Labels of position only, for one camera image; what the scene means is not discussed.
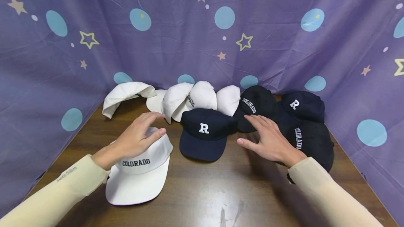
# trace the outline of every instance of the fabric backdrop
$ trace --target fabric backdrop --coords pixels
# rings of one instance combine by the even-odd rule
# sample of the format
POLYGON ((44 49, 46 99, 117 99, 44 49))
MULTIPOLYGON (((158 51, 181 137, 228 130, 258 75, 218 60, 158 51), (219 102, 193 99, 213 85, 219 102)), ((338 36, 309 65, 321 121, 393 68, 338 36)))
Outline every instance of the fabric backdrop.
POLYGON ((0 216, 118 83, 307 90, 400 225, 404 0, 0 0, 0 216))

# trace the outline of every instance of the blue circle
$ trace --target blue circle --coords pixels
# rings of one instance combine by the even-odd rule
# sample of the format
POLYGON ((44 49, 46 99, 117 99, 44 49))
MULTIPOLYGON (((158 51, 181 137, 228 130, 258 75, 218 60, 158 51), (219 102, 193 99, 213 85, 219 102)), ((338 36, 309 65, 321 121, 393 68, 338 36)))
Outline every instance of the blue circle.
POLYGON ((404 17, 397 23, 393 33, 394 38, 404 37, 404 17))
POLYGON ((132 25, 139 31, 149 30, 152 25, 152 20, 147 12, 138 8, 132 9, 129 18, 132 25))
POLYGON ((74 131, 83 121, 83 114, 79 109, 72 108, 64 114, 62 118, 62 128, 66 131, 74 131))
POLYGON ((309 91, 317 92, 322 91, 326 87, 326 79, 322 76, 314 76, 304 85, 309 91))
POLYGON ((126 73, 118 72, 114 75, 114 81, 115 83, 120 84, 120 83, 132 82, 133 80, 126 73))
POLYGON ((304 31, 316 31, 324 22, 325 14, 321 9, 311 9, 303 16, 300 26, 304 31))
POLYGON ((67 35, 67 25, 60 14, 53 10, 46 12, 46 22, 49 28, 58 36, 65 37, 67 35))
POLYGON ((228 6, 220 7, 215 13, 215 24, 220 29, 229 29, 236 19, 233 10, 228 6))
POLYGON ((382 123, 373 119, 366 119, 359 123, 356 133, 363 144, 372 147, 381 146, 387 140, 386 128, 382 123))
POLYGON ((256 78, 255 76, 244 76, 241 81, 240 81, 240 85, 241 87, 243 87, 244 89, 248 89, 251 86, 255 86, 258 84, 258 78, 256 78))
POLYGON ((190 75, 181 75, 179 76, 178 83, 191 83, 191 84, 195 84, 195 80, 194 78, 192 78, 192 76, 190 75))

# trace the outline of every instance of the sleeve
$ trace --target sleeve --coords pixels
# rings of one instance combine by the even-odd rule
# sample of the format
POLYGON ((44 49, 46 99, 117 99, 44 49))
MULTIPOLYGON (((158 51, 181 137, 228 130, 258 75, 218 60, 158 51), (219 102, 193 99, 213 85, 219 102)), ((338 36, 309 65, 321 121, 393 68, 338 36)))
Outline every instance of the sleeve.
POLYGON ((289 169, 289 175, 306 197, 322 212, 331 226, 382 226, 313 158, 306 158, 292 166, 289 169))
POLYGON ((109 171, 86 155, 2 219, 0 227, 53 227, 84 197, 105 183, 109 171))

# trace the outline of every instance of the wooden table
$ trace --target wooden table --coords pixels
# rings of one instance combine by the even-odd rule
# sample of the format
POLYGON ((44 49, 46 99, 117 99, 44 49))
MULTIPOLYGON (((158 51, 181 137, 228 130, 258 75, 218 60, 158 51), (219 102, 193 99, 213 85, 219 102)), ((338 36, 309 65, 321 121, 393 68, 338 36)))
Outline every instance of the wooden table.
MULTIPOLYGON (((96 110, 48 172, 34 187, 35 193, 86 154, 115 140, 141 113, 148 112, 143 98, 123 102, 112 120, 96 110)), ((78 203, 58 226, 81 227, 294 227, 327 226, 322 216, 286 179, 287 169, 266 161, 228 137, 225 152, 216 162, 198 163, 179 151, 182 127, 165 120, 153 126, 167 128, 174 150, 167 180, 160 195, 136 206, 112 206, 105 185, 78 203)), ((332 177, 384 226, 397 226, 370 187, 335 142, 332 177)))

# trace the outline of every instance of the black baseball cap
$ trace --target black baseball cap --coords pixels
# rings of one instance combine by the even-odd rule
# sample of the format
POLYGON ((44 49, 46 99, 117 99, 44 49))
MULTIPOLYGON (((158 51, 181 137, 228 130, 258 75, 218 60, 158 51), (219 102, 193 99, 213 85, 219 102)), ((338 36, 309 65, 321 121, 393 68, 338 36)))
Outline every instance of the black baseball cap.
POLYGON ((227 136, 237 132, 237 121, 213 109, 196 108, 182 114, 184 130, 179 150, 189 158, 216 161, 223 154, 227 136))
POLYGON ((305 120, 288 129, 280 126, 280 131, 295 148, 315 159, 327 172, 331 170, 334 163, 334 142, 331 141, 324 123, 305 120))
POLYGON ((262 86, 252 86, 246 89, 240 97, 238 107, 233 115, 237 119, 237 128, 239 131, 248 133, 255 129, 244 115, 261 115, 271 120, 277 120, 276 99, 271 91, 262 86))
POLYGON ((324 123, 325 105, 321 98, 307 91, 297 91, 282 96, 277 104, 277 123, 296 125, 303 120, 324 123))

